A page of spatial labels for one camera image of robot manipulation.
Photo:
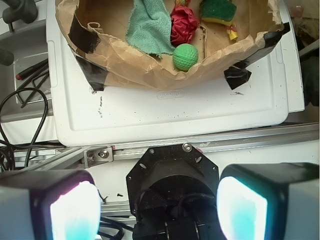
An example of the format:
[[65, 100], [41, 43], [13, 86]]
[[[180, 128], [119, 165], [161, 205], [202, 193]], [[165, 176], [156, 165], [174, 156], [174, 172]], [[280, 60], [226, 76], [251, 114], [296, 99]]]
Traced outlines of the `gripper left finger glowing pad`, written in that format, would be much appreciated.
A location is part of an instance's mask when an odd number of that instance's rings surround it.
[[2, 240], [94, 240], [101, 201], [86, 170], [0, 174]]

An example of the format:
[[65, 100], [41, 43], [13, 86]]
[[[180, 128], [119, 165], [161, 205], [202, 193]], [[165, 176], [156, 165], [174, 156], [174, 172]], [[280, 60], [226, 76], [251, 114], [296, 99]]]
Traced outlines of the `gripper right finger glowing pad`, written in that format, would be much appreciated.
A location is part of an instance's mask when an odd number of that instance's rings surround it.
[[216, 203], [228, 240], [318, 240], [320, 166], [230, 164], [220, 176]]

